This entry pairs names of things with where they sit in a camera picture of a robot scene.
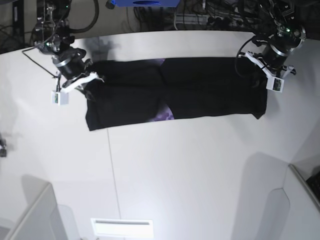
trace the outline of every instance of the white surface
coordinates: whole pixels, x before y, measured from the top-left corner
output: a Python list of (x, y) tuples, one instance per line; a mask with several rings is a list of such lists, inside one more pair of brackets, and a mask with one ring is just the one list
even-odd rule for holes
[[(75, 46), (96, 60), (234, 57), (250, 37), (149, 32), (83, 39)], [(55, 72), (50, 57), (28, 54)], [(313, 135), (319, 132), (319, 58), (318, 42), (306, 41), (295, 52), (288, 63), (297, 76), (286, 80), (282, 94), (269, 93), (260, 120), (231, 115), (89, 132), (80, 93), (70, 94), (67, 107), (52, 105), (55, 83), (46, 72), (20, 52), (0, 55), (0, 132), (12, 146), (0, 160), (0, 218), (14, 222), (23, 212), (22, 177), (31, 175), (52, 182), (58, 204), (89, 240), (90, 218), (150, 219), (158, 240), (255, 239), (268, 194), (283, 186), (287, 163), (320, 154), (313, 144), (320, 138)]]
[[(206, 37), (189, 34), (154, 37), (158, 41), (150, 44), (160, 47), (151, 53), (138, 54), (138, 43), (131, 51), (120, 44), (111, 58), (213, 52), (230, 57), (250, 38), (245, 33), (219, 40), (210, 39), (210, 32)], [(224, 44), (207, 44), (215, 41)], [(286, 163), (308, 156), (305, 141), (320, 118), (319, 44), (308, 40), (303, 51), (290, 57), (287, 63), (293, 63), (297, 76), (287, 78), (282, 94), (268, 93), (267, 112), (260, 120), (231, 115), (110, 128), (121, 217), (152, 219), (156, 240), (255, 239), (269, 192), (283, 186)], [(308, 148), (319, 151), (316, 145)]]
[(290, 168), (283, 189), (290, 199), (290, 212), (281, 240), (318, 240), (320, 212)]
[(98, 237), (154, 238), (151, 220), (91, 219), (94, 233)]
[[(98, 49), (97, 39), (91, 41)], [(83, 48), (81, 42), (74, 47)], [(49, 56), (27, 54), (55, 73)], [(119, 218), (107, 130), (89, 132), (79, 92), (70, 93), (69, 105), (52, 104), (55, 81), (20, 51), (0, 55), (0, 63), (0, 132), (9, 146), (0, 160), (0, 218), (15, 223), (28, 206), (29, 175), (51, 182), (80, 236), (93, 239), (90, 218)]]

